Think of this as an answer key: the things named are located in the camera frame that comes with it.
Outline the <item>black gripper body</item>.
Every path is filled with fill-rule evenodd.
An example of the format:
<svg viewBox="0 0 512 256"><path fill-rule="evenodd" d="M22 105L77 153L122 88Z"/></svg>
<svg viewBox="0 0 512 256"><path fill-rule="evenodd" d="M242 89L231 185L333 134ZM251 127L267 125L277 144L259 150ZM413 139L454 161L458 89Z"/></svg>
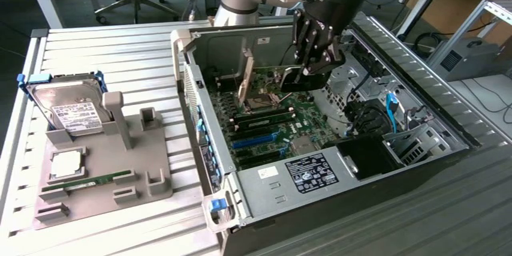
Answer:
<svg viewBox="0 0 512 256"><path fill-rule="evenodd" d="M307 15L333 27L334 34L341 35L361 10L365 0L305 0Z"/></svg>

